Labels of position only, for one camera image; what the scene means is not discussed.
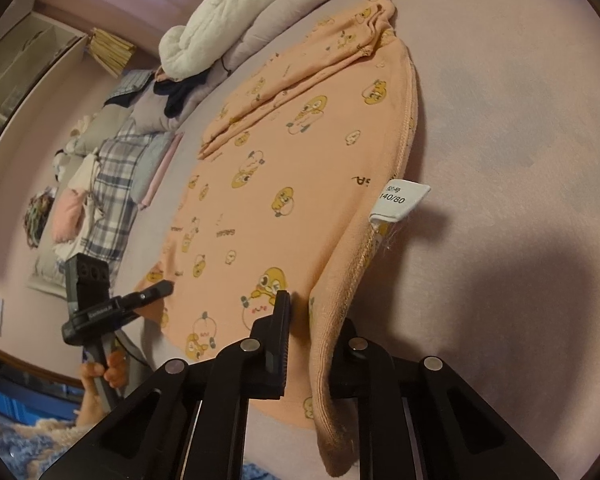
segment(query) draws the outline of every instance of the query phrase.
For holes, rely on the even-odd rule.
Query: pink wall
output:
[[[96,112],[116,81],[88,56],[51,96],[22,140],[0,186],[0,350],[53,372],[76,377],[81,350],[62,342],[66,302],[27,288],[36,250],[27,246],[22,218],[29,198],[54,185],[54,153],[83,115]]]

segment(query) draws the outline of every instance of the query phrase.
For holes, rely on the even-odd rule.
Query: person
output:
[[[95,378],[102,377],[112,388],[127,384],[126,354],[116,350],[107,359],[107,370],[98,363],[80,366],[84,397],[75,422],[41,418],[35,426],[0,419],[0,458],[17,480],[38,480],[68,449],[107,414],[100,402]],[[257,466],[245,463],[243,480],[276,480]]]

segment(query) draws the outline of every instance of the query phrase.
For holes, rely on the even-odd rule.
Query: black cable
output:
[[[151,367],[149,366],[149,364],[148,364],[146,361],[144,361],[143,359],[141,359],[141,358],[139,358],[139,357],[136,357],[135,355],[133,355],[133,354],[132,354],[132,353],[131,353],[131,352],[130,352],[130,351],[127,349],[127,348],[126,348],[126,346],[124,346],[124,345],[123,345],[122,341],[120,341],[120,338],[119,338],[119,337],[117,337],[117,336],[116,336],[116,341],[119,343],[119,345],[120,345],[120,346],[122,346],[122,348],[124,349],[124,351],[125,351],[125,352],[126,352],[128,355],[130,355],[130,356],[131,356],[133,359],[135,359],[136,361],[138,361],[138,362],[139,362],[141,365],[144,365],[144,366],[146,366],[146,367],[148,367],[148,368],[151,368]]]

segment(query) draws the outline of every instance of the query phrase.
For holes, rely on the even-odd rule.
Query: rolled blanket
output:
[[[211,67],[275,0],[204,0],[187,25],[177,25],[160,40],[162,68],[175,80]]]

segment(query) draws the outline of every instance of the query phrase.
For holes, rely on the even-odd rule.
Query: wooden edge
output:
[[[22,361],[17,357],[13,357],[2,350],[0,350],[0,361],[16,368],[17,370],[29,373],[40,379],[45,379],[53,383],[66,384],[67,386],[72,386],[74,388],[82,387],[80,379],[45,370],[44,368],[40,368],[36,365],[32,365],[31,363],[27,363],[26,361]]]

